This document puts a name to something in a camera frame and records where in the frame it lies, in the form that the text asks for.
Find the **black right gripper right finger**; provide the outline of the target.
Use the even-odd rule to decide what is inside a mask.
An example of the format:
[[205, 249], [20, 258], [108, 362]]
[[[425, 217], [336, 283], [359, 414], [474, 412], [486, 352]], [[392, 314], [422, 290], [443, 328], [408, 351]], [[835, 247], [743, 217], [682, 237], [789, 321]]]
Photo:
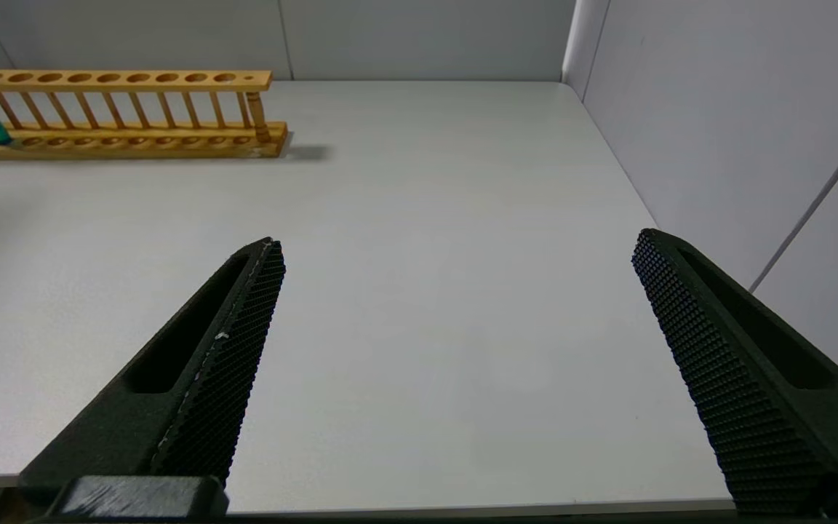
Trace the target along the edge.
[[741, 515], [838, 515], [838, 365], [690, 243], [631, 258]]

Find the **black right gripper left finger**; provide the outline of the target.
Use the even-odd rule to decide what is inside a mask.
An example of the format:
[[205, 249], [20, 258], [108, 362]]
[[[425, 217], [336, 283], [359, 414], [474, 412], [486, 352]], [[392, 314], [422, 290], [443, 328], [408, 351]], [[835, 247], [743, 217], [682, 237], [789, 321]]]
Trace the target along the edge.
[[224, 481], [286, 273], [266, 237], [233, 253], [19, 476], [36, 505], [85, 475]]

